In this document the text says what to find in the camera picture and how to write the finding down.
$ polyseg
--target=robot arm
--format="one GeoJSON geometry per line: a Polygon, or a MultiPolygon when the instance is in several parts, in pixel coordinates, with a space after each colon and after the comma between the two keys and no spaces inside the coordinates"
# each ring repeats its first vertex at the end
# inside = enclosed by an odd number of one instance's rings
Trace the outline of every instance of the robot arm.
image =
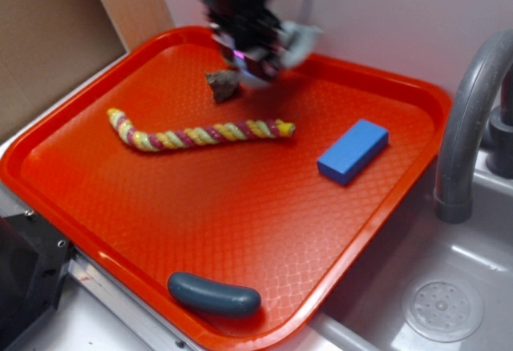
{"type": "Polygon", "coordinates": [[[294,22],[281,22],[266,7],[266,0],[202,0],[214,39],[241,82],[261,87],[282,69],[302,63],[321,31],[294,22]]]}

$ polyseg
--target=blue foam block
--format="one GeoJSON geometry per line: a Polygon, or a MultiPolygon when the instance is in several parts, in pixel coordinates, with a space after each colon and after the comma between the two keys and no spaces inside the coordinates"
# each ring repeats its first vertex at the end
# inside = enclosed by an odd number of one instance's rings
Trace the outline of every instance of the blue foam block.
{"type": "Polygon", "coordinates": [[[346,185],[388,144],[388,131],[359,120],[318,160],[319,172],[346,185]]]}

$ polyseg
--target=small brown rock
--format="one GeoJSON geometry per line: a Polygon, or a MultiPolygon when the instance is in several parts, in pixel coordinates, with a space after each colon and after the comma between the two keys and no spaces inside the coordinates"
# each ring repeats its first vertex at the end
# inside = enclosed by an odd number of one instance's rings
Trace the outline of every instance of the small brown rock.
{"type": "Polygon", "coordinates": [[[217,71],[205,73],[207,84],[212,88],[216,103],[222,103],[232,97],[239,87],[239,75],[236,71],[217,71]]]}

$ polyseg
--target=dark blue sausage toy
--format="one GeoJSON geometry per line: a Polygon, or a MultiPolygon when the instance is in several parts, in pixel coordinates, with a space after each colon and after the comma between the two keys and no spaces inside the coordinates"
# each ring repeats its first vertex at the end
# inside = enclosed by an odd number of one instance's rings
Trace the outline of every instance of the dark blue sausage toy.
{"type": "Polygon", "coordinates": [[[222,317],[250,317],[262,302],[253,288],[219,283],[188,272],[173,273],[168,290],[182,305],[222,317]]]}

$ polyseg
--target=tray rim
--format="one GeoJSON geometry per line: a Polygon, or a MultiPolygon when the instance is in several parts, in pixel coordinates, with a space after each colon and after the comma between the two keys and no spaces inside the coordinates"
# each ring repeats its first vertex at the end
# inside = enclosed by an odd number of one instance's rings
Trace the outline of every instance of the tray rim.
{"type": "Polygon", "coordinates": [[[202,46],[215,48],[215,44],[210,39],[210,34],[210,30],[202,26],[186,26],[168,30],[151,38],[125,58],[122,58],[103,75],[86,85],[66,102],[56,107],[51,113],[24,131],[6,149],[5,154],[0,159],[0,180],[49,221],[54,221],[55,224],[59,223],[59,227],[66,227],[67,231],[65,233],[71,241],[74,241],[74,238],[80,237],[81,244],[83,245],[81,249],[89,249],[86,253],[89,256],[93,256],[100,266],[109,269],[109,272],[114,277],[122,282],[123,280],[131,279],[131,286],[136,290],[132,292],[136,293],[136,295],[145,300],[168,320],[173,320],[173,324],[177,325],[199,345],[219,350],[264,349],[275,345],[279,341],[283,341],[309,320],[315,313],[315,309],[327,297],[331,289],[334,288],[336,282],[333,283],[333,280],[338,281],[343,277],[347,268],[356,260],[358,254],[365,249],[365,246],[385,223],[388,216],[394,211],[410,188],[413,187],[418,177],[429,166],[438,152],[451,100],[444,91],[433,84],[319,54],[312,54],[305,63],[296,68],[296,71],[299,73],[309,72],[309,75],[311,75],[313,71],[319,79],[336,82],[340,79],[333,76],[335,69],[337,71],[350,71],[352,82],[348,84],[344,82],[344,84],[362,90],[365,90],[365,87],[368,87],[371,82],[378,82],[384,88],[390,89],[386,93],[394,93],[394,96],[390,95],[388,97],[398,99],[425,111],[433,120],[434,134],[414,162],[399,178],[389,194],[377,206],[371,217],[362,225],[360,232],[351,240],[345,250],[341,252],[337,260],[319,280],[314,290],[307,295],[298,310],[287,321],[266,333],[256,336],[230,337],[186,310],[182,310],[180,315],[176,315],[176,313],[170,313],[169,311],[172,311],[170,309],[159,309],[159,307],[169,304],[169,301],[164,299],[162,295],[155,293],[155,290],[160,289],[161,286],[157,283],[148,286],[145,282],[142,282],[141,276],[138,275],[139,271],[134,266],[123,264],[123,259],[111,259],[104,252],[104,242],[94,238],[93,235],[84,237],[83,232],[74,228],[72,224],[75,221],[74,218],[64,211],[59,211],[58,208],[54,210],[48,207],[48,205],[52,205],[54,202],[48,200],[41,192],[33,189],[28,180],[17,176],[21,174],[23,159],[30,154],[34,147],[37,147],[39,143],[47,139],[55,130],[69,122],[77,115],[77,112],[85,110],[94,101],[99,99],[102,93],[115,86],[119,82],[116,80],[123,79],[126,77],[127,72],[135,71],[141,63],[145,63],[154,55],[171,46],[188,42],[198,43],[198,40],[201,40],[202,46]],[[326,65],[333,67],[333,69],[323,69],[326,65]],[[357,79],[354,79],[354,77],[365,77],[366,80],[360,79],[357,82],[357,79]],[[417,92],[417,96],[412,96],[412,91],[417,92]]]}

